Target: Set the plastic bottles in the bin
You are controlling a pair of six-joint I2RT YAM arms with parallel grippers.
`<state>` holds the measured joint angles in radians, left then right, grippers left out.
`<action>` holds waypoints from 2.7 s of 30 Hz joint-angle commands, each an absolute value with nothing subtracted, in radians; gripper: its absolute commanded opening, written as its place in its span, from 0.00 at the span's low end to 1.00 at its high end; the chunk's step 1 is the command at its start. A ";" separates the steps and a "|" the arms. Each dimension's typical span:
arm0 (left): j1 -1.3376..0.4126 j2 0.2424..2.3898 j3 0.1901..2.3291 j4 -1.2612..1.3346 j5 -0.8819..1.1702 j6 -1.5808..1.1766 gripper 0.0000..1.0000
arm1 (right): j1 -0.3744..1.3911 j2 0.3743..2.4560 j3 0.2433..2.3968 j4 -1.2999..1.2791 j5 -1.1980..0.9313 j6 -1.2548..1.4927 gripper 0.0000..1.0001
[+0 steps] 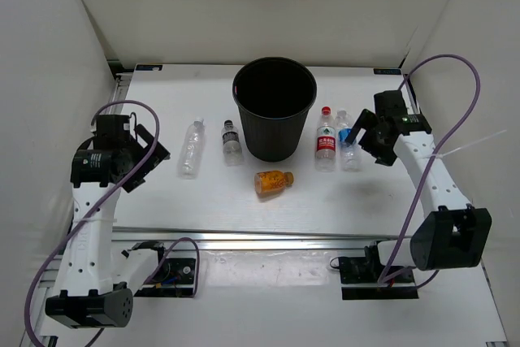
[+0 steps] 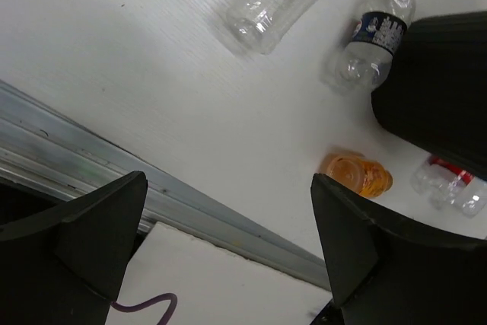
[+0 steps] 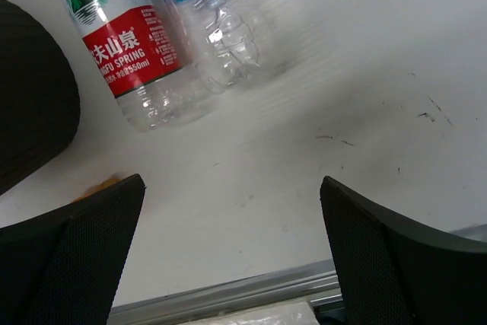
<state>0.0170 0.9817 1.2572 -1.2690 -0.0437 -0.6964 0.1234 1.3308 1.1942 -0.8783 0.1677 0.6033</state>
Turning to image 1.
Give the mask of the blue labelled clear bottle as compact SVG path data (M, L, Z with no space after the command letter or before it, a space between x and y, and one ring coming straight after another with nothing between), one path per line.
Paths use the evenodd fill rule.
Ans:
M337 149L340 154L340 168L343 171L361 170L361 152L356 141L346 141L352 127L352 118L345 109L339 109L335 118Z

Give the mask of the red capped labelled bottle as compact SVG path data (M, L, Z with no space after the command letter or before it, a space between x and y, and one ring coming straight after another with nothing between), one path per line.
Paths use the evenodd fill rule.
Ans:
M319 171L332 172L336 168L336 129L332 110L324 106L316 130L315 166Z

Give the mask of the clear unlabelled plastic bottle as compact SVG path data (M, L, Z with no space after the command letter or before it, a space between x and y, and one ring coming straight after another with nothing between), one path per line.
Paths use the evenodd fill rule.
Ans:
M205 130L202 117L196 118L188 126L178 162L178 175L181 178L195 179L197 177L205 144Z

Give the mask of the black capped labelled bottle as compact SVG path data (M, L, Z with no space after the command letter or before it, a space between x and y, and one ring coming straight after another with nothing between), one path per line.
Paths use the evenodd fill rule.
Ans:
M221 132L223 142L224 161L228 166L237 166L243 163L243 151L241 148L238 128L227 119L223 123Z

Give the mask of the orange plastic bottle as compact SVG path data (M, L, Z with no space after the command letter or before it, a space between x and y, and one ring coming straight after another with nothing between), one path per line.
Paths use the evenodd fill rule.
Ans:
M293 173L286 171L263 171L254 175L253 184L259 197L270 197L282 193L294 183Z

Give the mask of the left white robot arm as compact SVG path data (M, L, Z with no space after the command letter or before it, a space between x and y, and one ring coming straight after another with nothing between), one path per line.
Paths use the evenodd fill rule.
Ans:
M66 244L58 282L45 313L73 328L126 327L133 298L145 282L165 280L171 267L160 241L115 252L112 233L119 195L130 193L170 157L143 125L128 115L100 115L92 138L71 165L74 236Z

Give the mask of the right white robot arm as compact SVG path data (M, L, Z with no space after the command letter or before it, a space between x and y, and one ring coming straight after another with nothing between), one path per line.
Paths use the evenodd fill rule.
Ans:
M398 238L378 243L378 253L365 261L367 276L384 284L394 276L394 264L420 271L476 267L492 217L487 209L474 207L455 184L437 156L426 118L363 110L347 140L360 132L361 148L380 165L401 161L416 189Z

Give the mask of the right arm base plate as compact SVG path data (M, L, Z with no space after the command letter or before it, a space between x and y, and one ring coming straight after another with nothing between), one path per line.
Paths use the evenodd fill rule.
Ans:
M332 271L340 275L343 301L390 301L418 299L413 271L407 267L391 267L391 279L379 283L384 269L368 257L335 257L329 262Z

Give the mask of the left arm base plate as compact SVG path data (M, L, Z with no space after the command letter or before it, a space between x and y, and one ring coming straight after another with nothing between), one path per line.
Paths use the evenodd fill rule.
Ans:
M136 297L193 298L198 262L196 258L168 257L151 284L144 285Z

